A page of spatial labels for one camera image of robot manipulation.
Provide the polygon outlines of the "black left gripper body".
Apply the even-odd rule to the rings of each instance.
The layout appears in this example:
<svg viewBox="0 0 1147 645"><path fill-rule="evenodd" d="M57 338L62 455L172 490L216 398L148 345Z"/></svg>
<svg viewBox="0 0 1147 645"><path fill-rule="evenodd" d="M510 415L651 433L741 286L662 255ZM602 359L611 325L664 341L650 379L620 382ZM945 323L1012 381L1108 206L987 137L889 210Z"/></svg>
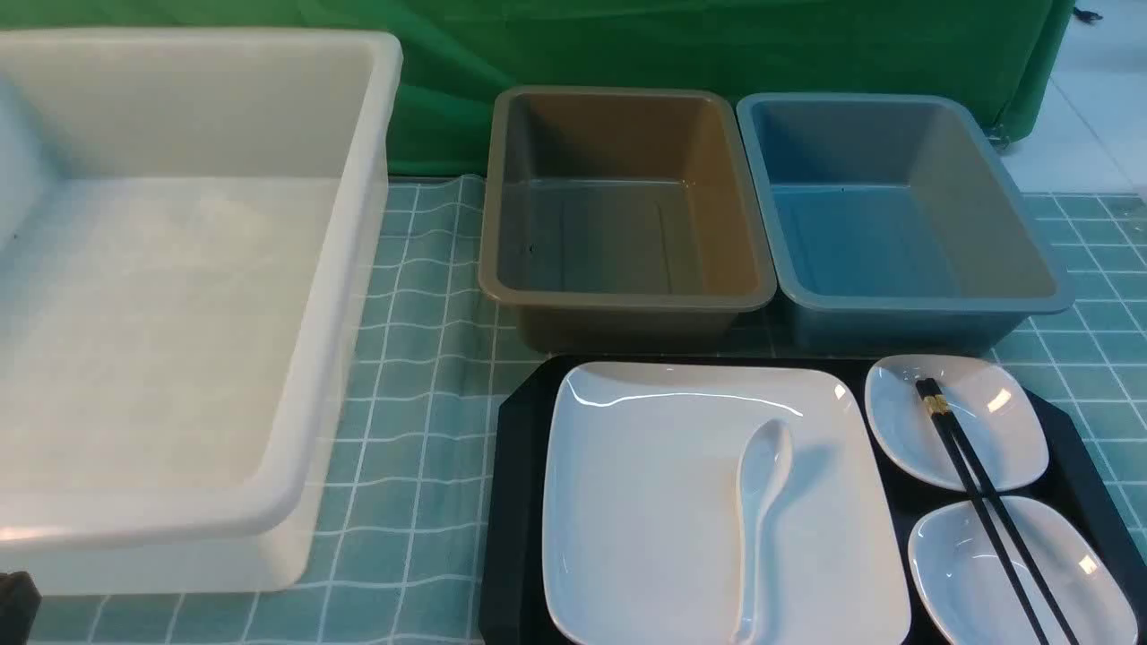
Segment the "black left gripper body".
<svg viewBox="0 0 1147 645"><path fill-rule="evenodd" d="M26 644L41 599L28 572L1 574L1 644Z"/></svg>

